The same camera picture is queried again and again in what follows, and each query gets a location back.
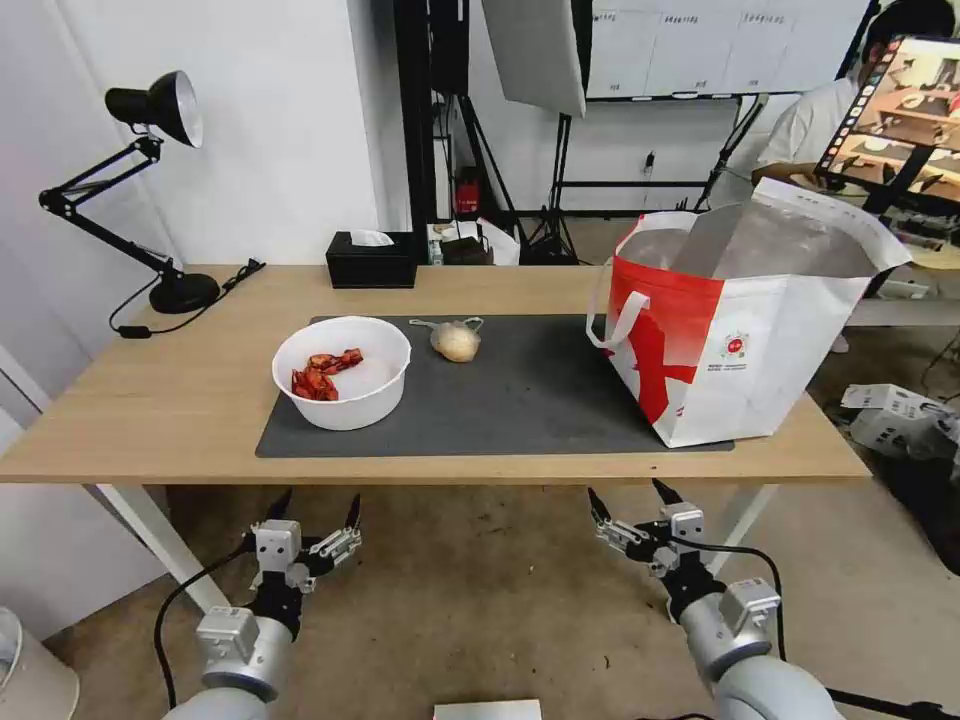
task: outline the shopping bag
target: shopping bag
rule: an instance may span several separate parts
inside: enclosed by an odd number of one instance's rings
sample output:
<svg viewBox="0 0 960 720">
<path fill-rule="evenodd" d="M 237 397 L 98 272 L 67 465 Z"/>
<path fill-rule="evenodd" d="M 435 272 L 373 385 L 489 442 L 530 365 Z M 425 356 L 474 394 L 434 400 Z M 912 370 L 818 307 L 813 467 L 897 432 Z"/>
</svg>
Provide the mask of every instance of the shopping bag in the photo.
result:
<svg viewBox="0 0 960 720">
<path fill-rule="evenodd" d="M 586 333 L 668 447 L 770 435 L 870 280 L 909 260 L 876 218 L 764 179 L 740 205 L 640 217 L 607 263 L 604 339 L 596 293 Z"/>
</svg>

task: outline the bag handle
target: bag handle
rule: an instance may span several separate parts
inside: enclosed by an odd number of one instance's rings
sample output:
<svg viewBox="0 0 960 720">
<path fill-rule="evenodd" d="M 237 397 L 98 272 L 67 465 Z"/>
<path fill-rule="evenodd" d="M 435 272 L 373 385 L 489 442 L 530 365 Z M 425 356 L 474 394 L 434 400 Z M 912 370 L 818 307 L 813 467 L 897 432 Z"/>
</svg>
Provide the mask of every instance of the bag handle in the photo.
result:
<svg viewBox="0 0 960 720">
<path fill-rule="evenodd" d="M 604 270 L 612 263 L 613 258 L 610 258 L 603 264 L 603 267 L 600 268 L 600 272 L 597 274 L 597 284 L 590 294 L 590 308 L 587 311 L 586 331 L 587 337 L 596 348 L 612 348 L 622 343 L 633 329 L 637 318 L 640 317 L 640 313 L 645 308 L 650 307 L 650 298 L 634 290 L 623 304 L 623 310 L 620 312 L 620 317 L 617 318 L 617 324 L 614 326 L 613 332 L 610 333 L 610 337 L 606 340 L 601 340 L 597 337 L 596 333 L 593 332 L 593 322 L 597 319 L 597 295 L 603 286 Z"/>
</svg>

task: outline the white shirt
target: white shirt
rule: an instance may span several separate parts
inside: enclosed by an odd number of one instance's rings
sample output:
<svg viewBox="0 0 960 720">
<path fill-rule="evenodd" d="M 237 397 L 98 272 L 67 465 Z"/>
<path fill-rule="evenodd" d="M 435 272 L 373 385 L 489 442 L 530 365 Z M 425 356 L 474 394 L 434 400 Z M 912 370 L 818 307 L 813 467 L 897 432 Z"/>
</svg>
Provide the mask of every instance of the white shirt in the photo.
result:
<svg viewBox="0 0 960 720">
<path fill-rule="evenodd" d="M 756 168 L 778 162 L 818 162 L 859 91 L 856 80 L 845 77 L 804 93 L 773 126 Z"/>
</svg>

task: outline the table leg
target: table leg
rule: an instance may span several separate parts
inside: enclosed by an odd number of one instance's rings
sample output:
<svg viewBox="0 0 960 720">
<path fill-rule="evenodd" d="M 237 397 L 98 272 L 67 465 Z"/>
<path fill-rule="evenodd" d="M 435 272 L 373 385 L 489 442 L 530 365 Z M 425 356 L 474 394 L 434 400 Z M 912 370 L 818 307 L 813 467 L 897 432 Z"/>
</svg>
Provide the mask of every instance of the table leg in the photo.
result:
<svg viewBox="0 0 960 720">
<path fill-rule="evenodd" d="M 742 485 L 724 508 L 716 530 L 710 535 L 718 545 L 739 545 L 747 531 L 760 517 L 778 485 Z M 716 575 L 730 557 L 730 553 L 714 553 L 707 560 L 707 569 Z"/>
<path fill-rule="evenodd" d="M 183 582 L 200 571 L 203 567 L 200 561 L 141 485 L 104 484 L 97 487 L 177 582 Z M 204 612 L 215 605 L 230 604 L 209 577 L 193 583 L 187 593 Z"/>
</svg>

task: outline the printed logo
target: printed logo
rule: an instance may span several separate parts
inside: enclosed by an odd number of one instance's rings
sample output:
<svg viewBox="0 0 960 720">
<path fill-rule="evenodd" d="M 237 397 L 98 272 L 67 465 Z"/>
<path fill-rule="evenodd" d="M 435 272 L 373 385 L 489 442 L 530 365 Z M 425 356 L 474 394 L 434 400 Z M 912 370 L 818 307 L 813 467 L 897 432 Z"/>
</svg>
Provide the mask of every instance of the printed logo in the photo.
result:
<svg viewBox="0 0 960 720">
<path fill-rule="evenodd" d="M 723 341 L 724 347 L 720 354 L 723 356 L 724 360 L 729 360 L 731 358 L 742 358 L 747 354 L 747 340 L 748 336 L 743 333 L 733 333 L 732 335 L 727 335 L 726 339 Z"/>
</svg>

